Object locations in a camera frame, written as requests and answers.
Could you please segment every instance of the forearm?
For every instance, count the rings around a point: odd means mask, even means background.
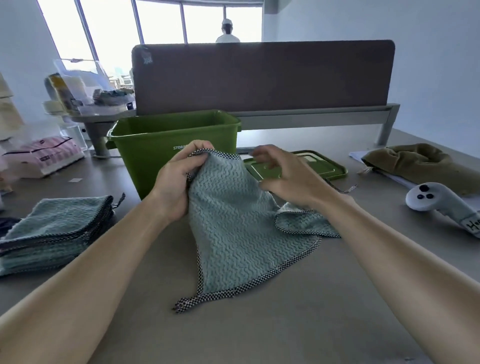
[[[74,261],[0,317],[0,362],[86,363],[165,227],[148,197]]]
[[[339,198],[315,208],[435,363],[480,362],[480,284],[353,202]]]

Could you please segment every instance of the white shirt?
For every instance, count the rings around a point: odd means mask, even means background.
[[[224,34],[219,36],[215,43],[240,43],[240,39],[232,34]]]

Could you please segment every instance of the dark partition panel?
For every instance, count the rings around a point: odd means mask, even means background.
[[[385,105],[391,40],[137,46],[137,114]]]

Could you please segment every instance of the pink tissue package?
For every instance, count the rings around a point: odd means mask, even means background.
[[[9,169],[20,178],[42,178],[85,157],[67,136],[35,140],[3,155]]]

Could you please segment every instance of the window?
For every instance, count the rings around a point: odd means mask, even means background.
[[[138,0],[137,9],[146,44],[184,42],[180,5]]]
[[[215,43],[222,35],[223,7],[184,5],[189,43]]]
[[[38,4],[60,57],[93,59],[73,0],[38,0]]]
[[[261,7],[227,7],[227,18],[233,23],[232,34],[240,42],[262,41]]]
[[[109,76],[132,68],[132,48],[140,44],[130,0],[82,0],[98,59]]]

